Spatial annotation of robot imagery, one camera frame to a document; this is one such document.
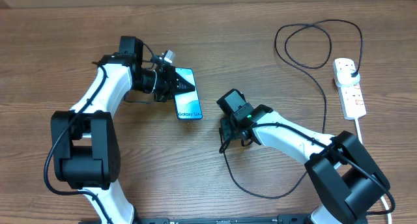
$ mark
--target blue phone screen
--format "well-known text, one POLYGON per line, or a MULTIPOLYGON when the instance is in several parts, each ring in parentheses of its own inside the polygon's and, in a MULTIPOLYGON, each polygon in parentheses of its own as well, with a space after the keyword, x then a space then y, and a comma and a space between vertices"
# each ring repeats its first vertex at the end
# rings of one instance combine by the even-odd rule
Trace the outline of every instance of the blue phone screen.
POLYGON ((194 73, 190 68, 175 68, 176 73, 187 82, 195 86, 195 91, 174 96, 175 109, 180 120, 198 120, 203 118, 197 86, 195 85, 194 73))

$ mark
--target white arm segment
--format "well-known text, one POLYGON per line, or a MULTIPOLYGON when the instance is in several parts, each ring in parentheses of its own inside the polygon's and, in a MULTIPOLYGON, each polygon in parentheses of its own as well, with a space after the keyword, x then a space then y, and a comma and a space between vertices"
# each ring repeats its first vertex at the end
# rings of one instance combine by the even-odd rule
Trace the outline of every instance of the white arm segment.
MULTIPOLYGON (((83 188, 85 191, 91 191, 97 194, 102 202, 104 209, 114 224, 131 224, 134 220, 134 208, 124 196, 123 190, 120 187, 119 180, 112 182, 108 190, 101 188, 83 188)), ((107 224, 107 220, 100 211, 96 201, 91 199, 91 196, 86 195, 97 214, 100 216, 102 224, 107 224)))
MULTIPOLYGON (((330 134, 317 133, 311 130, 307 130, 304 127, 301 127, 284 119, 283 117, 281 117, 279 113, 275 111, 267 113, 256 123, 262 124, 275 122, 291 126, 326 145, 329 145, 331 143, 330 138, 333 137, 333 135, 330 134)), ((262 145, 276 148, 285 153, 286 155, 294 158, 296 161, 300 162, 303 165, 310 159, 310 156, 313 153, 320 153, 323 150, 323 147, 313 145, 307 139, 304 139, 297 133, 294 133, 291 130, 288 130, 284 127, 258 127, 253 129, 253 133, 262 145)))
MULTIPOLYGON (((84 113, 94 113, 98 110, 110 112, 114 117, 117 107, 123 96, 132 88, 132 74, 129 67, 121 64, 105 64, 104 69, 107 72, 107 79, 104 86, 93 100, 92 104, 84 113)), ((103 70, 98 69, 97 77, 84 97, 71 107, 77 113, 87 102, 103 79, 103 70)))

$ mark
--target white power cord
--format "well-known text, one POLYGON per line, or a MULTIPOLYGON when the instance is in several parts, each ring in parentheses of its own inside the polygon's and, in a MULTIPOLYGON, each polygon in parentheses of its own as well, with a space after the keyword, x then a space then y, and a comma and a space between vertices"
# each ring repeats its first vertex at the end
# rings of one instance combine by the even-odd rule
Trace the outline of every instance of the white power cord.
MULTIPOLYGON (((362 134, 360 133, 359 120, 357 118, 354 119, 354 124, 356 125, 356 132, 358 133, 359 141, 360 141, 361 144, 364 144, 363 141, 362 141, 362 134)), ((388 206, 388 203, 386 202, 384 196, 381 197, 381 201, 382 201, 382 204, 384 205, 385 210, 389 210, 390 207, 388 206)), ((388 224, 392 224, 391 214, 387 214, 386 217, 387 217, 387 220, 388 220, 388 224)))

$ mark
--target wood grain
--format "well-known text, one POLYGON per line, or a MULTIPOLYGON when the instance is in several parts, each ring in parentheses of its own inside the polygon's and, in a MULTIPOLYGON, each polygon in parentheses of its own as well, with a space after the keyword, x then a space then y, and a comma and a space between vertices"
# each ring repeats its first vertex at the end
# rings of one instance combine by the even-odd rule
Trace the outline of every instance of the wood grain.
MULTIPOLYGON (((252 105, 320 131, 323 98, 314 83, 274 54, 276 30, 288 23, 339 18, 364 33, 362 91, 368 114, 364 143, 391 183, 396 223, 417 218, 417 3, 415 1, 265 3, 0 10, 0 223, 77 223, 96 217, 83 197, 59 197, 42 180, 51 147, 50 117, 67 110, 95 78, 91 61, 117 51, 121 35, 144 40, 155 53, 172 49, 176 65, 193 68, 204 119, 179 122, 173 102, 121 103, 114 118, 122 154, 119 177, 141 217, 246 217, 310 212, 319 198, 308 178, 277 201, 250 197, 232 183, 218 154, 216 100, 232 88, 252 105)), ((358 58, 353 27, 327 23, 337 57, 358 58)), ((278 38, 280 51, 291 30, 278 38)), ((319 64, 328 49, 317 31, 296 35, 289 51, 319 64)), ((326 132, 355 132, 343 120, 331 63, 312 75, 328 97, 326 132)), ((149 98, 133 94, 132 98, 149 98)), ((277 150, 233 144, 236 179, 252 191, 278 195, 304 172, 277 150)), ((50 168, 52 184, 56 181, 50 168)), ((369 217, 383 223, 384 217, 369 217)))

